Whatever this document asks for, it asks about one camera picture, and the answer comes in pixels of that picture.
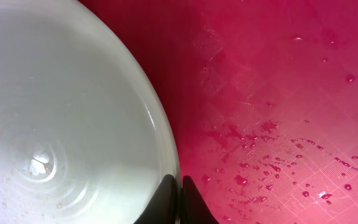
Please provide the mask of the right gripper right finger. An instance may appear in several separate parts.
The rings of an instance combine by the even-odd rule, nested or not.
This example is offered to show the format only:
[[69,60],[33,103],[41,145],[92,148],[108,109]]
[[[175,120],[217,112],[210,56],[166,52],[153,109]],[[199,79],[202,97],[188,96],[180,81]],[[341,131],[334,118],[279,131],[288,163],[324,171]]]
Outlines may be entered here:
[[180,202],[181,224],[219,224],[203,200],[193,179],[186,175],[182,180]]

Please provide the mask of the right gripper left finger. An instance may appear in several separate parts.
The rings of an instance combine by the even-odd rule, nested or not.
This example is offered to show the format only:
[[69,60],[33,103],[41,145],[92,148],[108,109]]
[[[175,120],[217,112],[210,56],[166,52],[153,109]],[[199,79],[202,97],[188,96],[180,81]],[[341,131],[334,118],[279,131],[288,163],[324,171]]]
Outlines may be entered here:
[[176,206],[177,182],[167,174],[134,224],[175,224]]

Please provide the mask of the white plate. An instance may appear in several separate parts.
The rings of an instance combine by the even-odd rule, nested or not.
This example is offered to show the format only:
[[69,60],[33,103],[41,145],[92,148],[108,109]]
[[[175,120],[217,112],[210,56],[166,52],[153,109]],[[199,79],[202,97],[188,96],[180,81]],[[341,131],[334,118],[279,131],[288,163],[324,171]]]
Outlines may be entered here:
[[0,223],[134,223],[167,174],[178,201],[167,117],[113,31],[78,1],[0,1]]

